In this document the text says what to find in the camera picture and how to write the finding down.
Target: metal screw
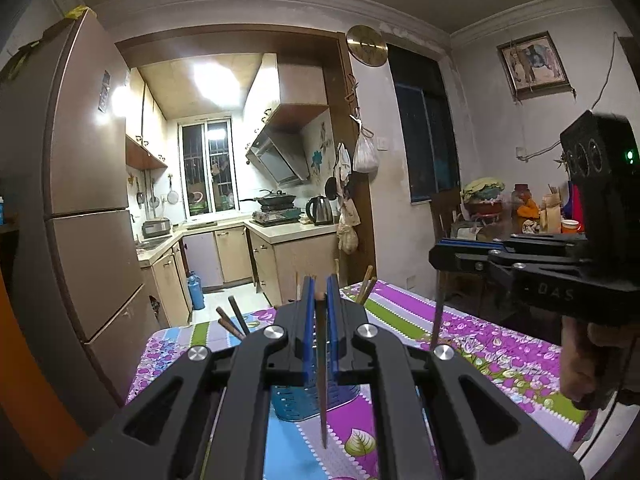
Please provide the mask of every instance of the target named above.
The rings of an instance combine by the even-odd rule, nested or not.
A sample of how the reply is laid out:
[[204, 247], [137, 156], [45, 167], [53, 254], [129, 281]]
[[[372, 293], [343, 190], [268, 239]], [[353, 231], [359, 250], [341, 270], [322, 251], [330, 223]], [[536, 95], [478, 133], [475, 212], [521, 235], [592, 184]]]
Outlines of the metal screw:
[[284, 329], [279, 325], [271, 325], [264, 329], [264, 335], [269, 339], [280, 339], [284, 336]]
[[375, 337], [376, 334], [378, 333], [378, 327], [375, 325], [372, 325], [370, 323], [364, 323], [361, 324], [358, 327], [358, 334], [360, 334], [362, 337], [366, 337], [367, 339], [371, 339], [372, 337]]
[[191, 361], [204, 361], [209, 355], [209, 349], [206, 346], [192, 346], [187, 350], [187, 357]]
[[438, 345], [434, 348], [433, 354], [441, 361], [449, 361], [455, 352], [449, 345]]

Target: cup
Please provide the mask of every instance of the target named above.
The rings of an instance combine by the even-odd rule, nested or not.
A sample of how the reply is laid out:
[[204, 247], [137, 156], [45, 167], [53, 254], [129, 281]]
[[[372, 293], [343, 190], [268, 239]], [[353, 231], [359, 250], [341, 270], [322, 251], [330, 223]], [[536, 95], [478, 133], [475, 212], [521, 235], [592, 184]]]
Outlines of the cup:
[[563, 233], [577, 233], [580, 228], [580, 222], [577, 220], [562, 220], [561, 231]]

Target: picture frame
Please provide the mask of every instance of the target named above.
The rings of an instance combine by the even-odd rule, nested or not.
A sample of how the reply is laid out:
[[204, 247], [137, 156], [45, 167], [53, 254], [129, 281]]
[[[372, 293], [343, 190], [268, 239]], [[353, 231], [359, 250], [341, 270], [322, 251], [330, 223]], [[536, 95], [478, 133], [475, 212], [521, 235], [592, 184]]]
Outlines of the picture frame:
[[573, 89], [548, 31], [518, 38], [497, 48], [514, 99]]

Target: gas stove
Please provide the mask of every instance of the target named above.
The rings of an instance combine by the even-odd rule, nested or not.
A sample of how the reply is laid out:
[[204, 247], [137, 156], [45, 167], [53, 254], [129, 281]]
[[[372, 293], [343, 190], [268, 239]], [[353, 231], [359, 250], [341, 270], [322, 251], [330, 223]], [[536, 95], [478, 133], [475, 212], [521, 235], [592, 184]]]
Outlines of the gas stove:
[[302, 210], [299, 207], [273, 211], [254, 211], [252, 221], [262, 227], [289, 224], [297, 222], [300, 218], [300, 213], [302, 213]]

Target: light switch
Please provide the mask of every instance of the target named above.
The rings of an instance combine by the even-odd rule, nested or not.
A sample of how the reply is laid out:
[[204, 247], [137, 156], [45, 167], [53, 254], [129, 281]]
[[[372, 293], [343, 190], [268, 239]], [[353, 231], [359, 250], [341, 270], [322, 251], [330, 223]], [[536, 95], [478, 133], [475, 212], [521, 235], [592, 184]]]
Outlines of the light switch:
[[379, 152], [386, 152], [389, 149], [389, 139], [386, 137], [376, 137]]

